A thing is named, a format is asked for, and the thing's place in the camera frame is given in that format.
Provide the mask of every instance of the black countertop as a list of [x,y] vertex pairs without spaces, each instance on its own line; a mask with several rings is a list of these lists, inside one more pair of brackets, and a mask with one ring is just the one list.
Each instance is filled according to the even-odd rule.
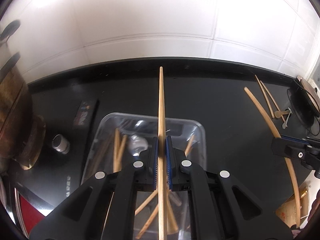
[[[288,127],[274,119],[280,134],[311,136],[297,112],[301,107],[293,79],[265,69],[199,59],[138,59],[89,66],[57,74],[30,84],[34,112],[45,118],[48,130],[71,136],[71,144],[82,144],[70,156],[43,150],[36,166],[22,171],[13,163],[9,175],[21,190],[27,189],[53,207],[65,198],[66,180],[71,172],[71,191],[80,185],[85,157],[101,119],[112,112],[157,116],[158,67],[164,66],[166,117],[200,122],[206,133],[207,170],[227,170],[260,200],[276,210],[292,193],[285,161],[274,156],[272,133],[244,87],[248,87],[269,112],[254,74],[265,83],[280,109],[294,109]],[[99,106],[87,142],[77,141],[72,122],[82,100],[98,99]],[[298,184],[310,173],[293,161]]]

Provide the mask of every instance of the plastic container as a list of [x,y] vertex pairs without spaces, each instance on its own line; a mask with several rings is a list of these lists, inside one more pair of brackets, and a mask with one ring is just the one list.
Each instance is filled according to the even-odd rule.
[[[203,126],[193,120],[166,118],[166,135],[171,135],[174,148],[185,150],[189,139],[194,135],[192,149],[188,159],[206,169],[205,132]],[[128,135],[122,158],[122,166],[134,162],[144,145],[152,146],[152,139],[158,133],[158,117],[135,114],[111,113],[105,116],[97,129],[87,158],[82,177],[82,183],[97,171],[113,172],[113,147],[115,129],[119,128],[121,136]],[[171,206],[179,231],[168,235],[168,239],[191,239],[188,212],[187,192],[176,192],[182,204],[177,206],[173,201]],[[150,195],[150,192],[138,192],[136,207]],[[135,216],[133,238],[141,230],[158,200],[155,197],[139,214]],[[141,239],[158,239],[158,219],[154,219]]]

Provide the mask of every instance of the wall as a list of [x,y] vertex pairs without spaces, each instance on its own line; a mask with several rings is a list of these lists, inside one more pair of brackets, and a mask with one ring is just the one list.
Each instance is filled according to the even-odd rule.
[[14,0],[10,52],[27,82],[137,57],[203,57],[308,76],[320,52],[308,0]]

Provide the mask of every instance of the wooden stick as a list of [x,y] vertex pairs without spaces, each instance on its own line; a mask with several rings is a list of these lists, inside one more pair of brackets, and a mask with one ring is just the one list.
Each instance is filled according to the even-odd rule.
[[115,172],[121,170],[122,156],[123,156],[123,153],[124,153],[124,148],[125,148],[125,143],[127,141],[127,138],[128,138],[128,136],[126,134],[122,137],[120,148],[119,148],[119,152],[117,154],[116,171]]
[[115,142],[113,146],[113,172],[116,172],[116,162],[117,162],[117,155],[119,151],[119,143],[120,143],[120,131],[118,128],[115,130]]
[[193,134],[192,136],[191,136],[191,138],[189,139],[189,141],[188,141],[188,145],[187,145],[187,147],[186,147],[186,150],[184,151],[184,154],[186,155],[186,156],[188,156],[188,154],[190,153],[190,151],[191,151],[191,147],[192,147],[192,142],[193,142],[193,138],[195,137],[195,135]]
[[159,210],[159,205],[157,204],[153,212],[151,213],[150,217],[148,218],[147,222],[141,228],[140,232],[137,234],[136,239],[140,239],[141,236],[147,231],[148,227],[151,225],[153,220],[156,218]]
[[165,111],[163,68],[159,75],[159,118],[158,118],[158,204],[159,204],[159,240],[167,240],[167,167],[165,159]]
[[147,197],[147,199],[145,201],[143,201],[143,203],[136,209],[136,211],[134,212],[134,215],[136,216],[142,209],[144,209],[144,207],[146,205],[149,204],[149,202],[156,196],[158,195],[158,189],[156,189],[154,192],[151,193],[151,195],[149,197]]
[[258,82],[258,84],[259,84],[259,86],[260,86],[260,88],[261,88],[261,90],[262,90],[263,95],[264,95],[264,98],[265,98],[266,101],[267,101],[267,105],[268,105],[268,107],[269,107],[271,116],[272,116],[272,118],[274,118],[275,115],[274,115],[274,113],[273,113],[273,110],[272,110],[272,107],[271,107],[271,105],[270,105],[269,99],[268,99],[268,97],[267,97],[267,95],[266,95],[266,92],[264,91],[263,86],[261,85],[260,80],[258,79],[257,75],[254,75],[254,76],[256,77],[257,82]]
[[167,189],[167,228],[168,228],[168,235],[175,234],[179,231],[179,227],[176,221],[176,218],[174,217],[172,206],[169,201],[169,189]]
[[267,89],[267,87],[263,84],[263,82],[260,80],[261,85],[264,87],[264,89],[266,90],[266,92],[268,93],[268,95],[270,96],[271,100],[273,101],[273,103],[275,104],[276,108],[278,111],[281,111],[278,104],[276,103],[275,99],[273,98],[273,96],[271,95],[271,93],[269,92],[269,90]]
[[[251,93],[251,91],[247,87],[244,88],[244,91],[248,94],[248,96],[250,97],[252,102],[258,108],[260,114],[262,115],[262,117],[266,121],[267,125],[269,126],[273,136],[276,137],[276,138],[281,138],[280,133],[278,132],[276,126],[274,125],[274,123],[270,119],[270,117],[267,114],[267,112],[263,109],[263,107],[259,103],[259,101],[255,98],[255,96]],[[291,182],[292,182],[292,187],[293,187],[293,192],[294,192],[294,199],[295,199],[295,202],[296,202],[297,228],[298,228],[300,226],[300,217],[301,217],[301,215],[300,215],[300,194],[299,194],[299,187],[298,187],[297,177],[296,177],[296,174],[294,172],[294,168],[293,168],[291,160],[288,159],[288,158],[284,158],[284,159],[285,159],[285,163],[287,164],[287,167],[288,167],[288,170],[289,170],[289,174],[290,174],[290,178],[291,178]]]

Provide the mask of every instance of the red panel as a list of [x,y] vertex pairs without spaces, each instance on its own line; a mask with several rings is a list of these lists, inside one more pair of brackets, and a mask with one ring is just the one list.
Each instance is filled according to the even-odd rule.
[[41,214],[38,210],[36,210],[31,204],[26,201],[20,195],[20,205],[21,205],[21,212],[24,224],[26,226],[26,230],[28,234],[30,234],[31,229],[42,219],[45,218],[43,214]]

